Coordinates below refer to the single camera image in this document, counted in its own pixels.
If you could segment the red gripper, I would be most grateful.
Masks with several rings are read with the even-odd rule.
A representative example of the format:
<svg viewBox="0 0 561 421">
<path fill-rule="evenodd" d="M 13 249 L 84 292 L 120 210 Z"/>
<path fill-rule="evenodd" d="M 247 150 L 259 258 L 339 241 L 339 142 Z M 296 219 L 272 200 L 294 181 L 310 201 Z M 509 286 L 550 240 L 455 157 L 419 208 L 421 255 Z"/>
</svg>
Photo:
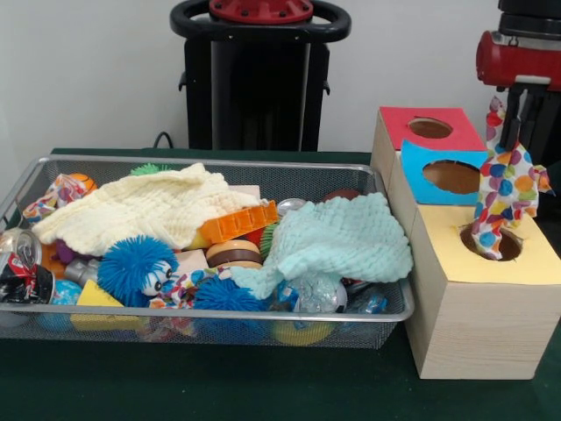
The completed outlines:
<svg viewBox="0 0 561 421">
<path fill-rule="evenodd" d="M 509 89 L 500 145 L 513 150 L 522 128 L 525 147 L 543 147 L 536 129 L 545 91 L 512 87 L 516 83 L 543 85 L 560 91 L 560 41 L 532 39 L 485 31 L 476 52 L 476 74 L 485 85 Z M 526 100 L 522 97 L 528 90 Z"/>
</svg>

